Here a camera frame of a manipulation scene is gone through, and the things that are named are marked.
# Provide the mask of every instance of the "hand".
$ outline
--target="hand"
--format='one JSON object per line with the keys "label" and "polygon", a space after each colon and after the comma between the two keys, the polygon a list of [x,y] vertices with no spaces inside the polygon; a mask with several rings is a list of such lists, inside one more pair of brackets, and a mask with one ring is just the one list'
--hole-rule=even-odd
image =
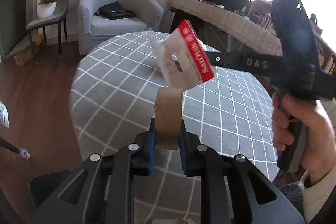
{"label": "hand", "polygon": [[[294,142],[294,136],[287,130],[289,119],[280,110],[279,103],[279,96],[274,93],[273,145],[276,149],[284,151],[286,145]],[[309,171],[311,184],[314,185],[336,165],[335,131],[319,100],[316,101],[316,106],[313,106],[306,101],[286,94],[282,103],[288,113],[300,119],[308,127],[307,146],[300,163],[303,168]]]}

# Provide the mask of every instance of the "gray armchair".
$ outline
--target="gray armchair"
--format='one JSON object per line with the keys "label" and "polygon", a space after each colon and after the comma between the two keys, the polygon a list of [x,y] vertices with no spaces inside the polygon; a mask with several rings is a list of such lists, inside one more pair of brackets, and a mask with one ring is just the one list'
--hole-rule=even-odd
{"label": "gray armchair", "polygon": [[[109,20],[95,16],[103,5],[119,1],[120,5],[132,10],[136,17]],[[80,0],[78,7],[79,52],[88,54],[101,42],[124,33],[140,32],[159,28],[163,8],[155,0]]]}

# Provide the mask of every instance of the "round table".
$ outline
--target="round table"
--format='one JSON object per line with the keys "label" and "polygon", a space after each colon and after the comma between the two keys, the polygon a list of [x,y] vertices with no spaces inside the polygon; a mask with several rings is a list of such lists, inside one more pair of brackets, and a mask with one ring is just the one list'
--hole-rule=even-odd
{"label": "round table", "polygon": [[[207,50],[216,51],[209,46]],[[214,79],[184,92],[187,130],[223,155],[244,154],[273,180],[277,166],[268,93],[249,73],[214,69]],[[70,95],[82,158],[114,154],[146,131],[154,116],[156,92],[163,86],[147,32],[112,37],[95,47],[79,63]],[[134,180],[138,220],[199,216],[200,179],[183,175],[178,150],[156,150],[151,176]]]}

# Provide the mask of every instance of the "beige sweater sleeve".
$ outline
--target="beige sweater sleeve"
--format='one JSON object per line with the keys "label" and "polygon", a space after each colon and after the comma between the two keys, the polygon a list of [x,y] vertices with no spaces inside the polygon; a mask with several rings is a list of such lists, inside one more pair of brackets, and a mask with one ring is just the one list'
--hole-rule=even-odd
{"label": "beige sweater sleeve", "polygon": [[306,222],[309,223],[327,201],[336,185],[336,166],[317,184],[305,188],[303,184],[300,189],[303,197],[303,210]]}

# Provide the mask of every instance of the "brown tape roll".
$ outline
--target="brown tape roll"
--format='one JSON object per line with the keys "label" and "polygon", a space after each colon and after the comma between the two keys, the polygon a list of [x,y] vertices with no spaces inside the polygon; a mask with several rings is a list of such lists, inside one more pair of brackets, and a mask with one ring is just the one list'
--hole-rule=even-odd
{"label": "brown tape roll", "polygon": [[158,149],[179,149],[183,90],[160,88],[155,99],[155,131]]}

